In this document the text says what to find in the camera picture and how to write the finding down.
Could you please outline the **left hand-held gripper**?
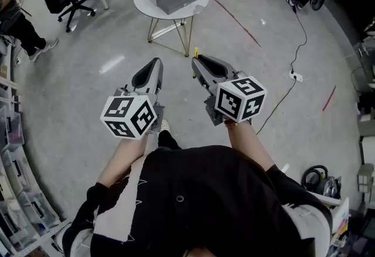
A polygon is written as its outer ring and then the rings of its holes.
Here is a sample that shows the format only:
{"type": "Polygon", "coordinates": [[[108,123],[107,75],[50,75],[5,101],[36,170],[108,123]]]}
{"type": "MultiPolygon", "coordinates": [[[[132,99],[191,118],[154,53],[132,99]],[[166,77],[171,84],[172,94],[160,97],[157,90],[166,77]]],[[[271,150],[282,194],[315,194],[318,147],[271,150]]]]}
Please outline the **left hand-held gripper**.
{"type": "Polygon", "coordinates": [[[113,136],[141,139],[147,133],[160,132],[164,106],[158,102],[158,94],[162,79],[163,63],[155,57],[133,76],[133,88],[126,85],[108,97],[100,120],[113,136]]]}

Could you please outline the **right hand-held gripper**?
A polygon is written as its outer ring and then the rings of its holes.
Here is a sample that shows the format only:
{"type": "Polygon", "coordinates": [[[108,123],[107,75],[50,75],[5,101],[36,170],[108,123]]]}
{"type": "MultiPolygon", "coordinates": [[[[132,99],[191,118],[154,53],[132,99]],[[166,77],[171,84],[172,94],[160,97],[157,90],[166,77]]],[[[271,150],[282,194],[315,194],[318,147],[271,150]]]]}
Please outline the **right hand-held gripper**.
{"type": "Polygon", "coordinates": [[[192,59],[192,69],[194,77],[209,90],[210,96],[204,103],[215,126],[227,119],[236,123],[251,121],[262,110],[267,89],[255,77],[204,54],[192,59]]]}

